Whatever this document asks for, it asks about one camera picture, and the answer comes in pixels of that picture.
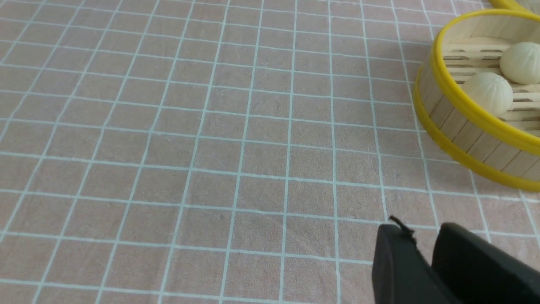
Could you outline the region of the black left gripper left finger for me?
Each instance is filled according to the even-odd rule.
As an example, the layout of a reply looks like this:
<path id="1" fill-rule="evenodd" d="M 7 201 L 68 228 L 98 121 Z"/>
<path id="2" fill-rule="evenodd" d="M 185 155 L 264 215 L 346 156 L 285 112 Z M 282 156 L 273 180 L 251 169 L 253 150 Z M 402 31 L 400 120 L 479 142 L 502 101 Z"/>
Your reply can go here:
<path id="1" fill-rule="evenodd" d="M 461 304 L 417 248 L 413 229 L 395 216 L 378 228 L 371 273 L 376 304 Z"/>

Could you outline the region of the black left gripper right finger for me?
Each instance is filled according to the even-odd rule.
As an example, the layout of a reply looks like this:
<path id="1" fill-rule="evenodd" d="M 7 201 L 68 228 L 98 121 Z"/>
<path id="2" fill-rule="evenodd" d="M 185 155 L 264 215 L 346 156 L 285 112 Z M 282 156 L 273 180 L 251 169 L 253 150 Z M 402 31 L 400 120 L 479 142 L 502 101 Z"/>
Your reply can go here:
<path id="1" fill-rule="evenodd" d="M 438 233 L 432 269 L 464 304 L 538 304 L 540 274 L 457 223 Z"/>

